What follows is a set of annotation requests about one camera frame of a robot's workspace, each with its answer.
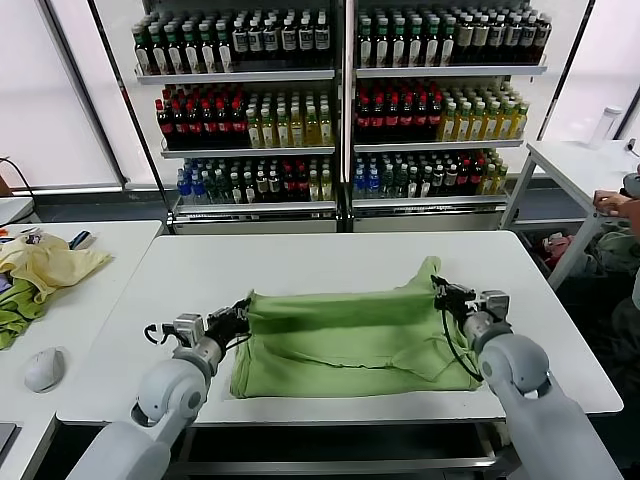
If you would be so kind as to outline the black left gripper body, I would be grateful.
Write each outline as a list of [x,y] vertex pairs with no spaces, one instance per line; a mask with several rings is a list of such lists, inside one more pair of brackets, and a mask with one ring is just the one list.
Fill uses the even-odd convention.
[[208,328],[205,336],[214,340],[219,346],[227,346],[237,337],[249,333],[249,322],[240,321],[232,307],[223,307],[207,318]]

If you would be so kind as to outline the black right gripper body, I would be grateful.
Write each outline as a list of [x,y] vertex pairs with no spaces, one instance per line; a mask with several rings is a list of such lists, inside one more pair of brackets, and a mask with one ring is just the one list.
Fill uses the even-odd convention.
[[450,284],[446,291],[454,297],[450,309],[445,309],[453,317],[468,317],[476,310],[476,291],[459,284]]

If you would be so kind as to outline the person's bare hand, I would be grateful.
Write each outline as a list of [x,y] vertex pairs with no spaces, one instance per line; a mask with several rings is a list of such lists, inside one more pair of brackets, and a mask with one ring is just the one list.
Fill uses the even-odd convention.
[[614,191],[596,190],[594,192],[593,206],[603,215],[625,216],[625,205],[631,201],[630,197]]

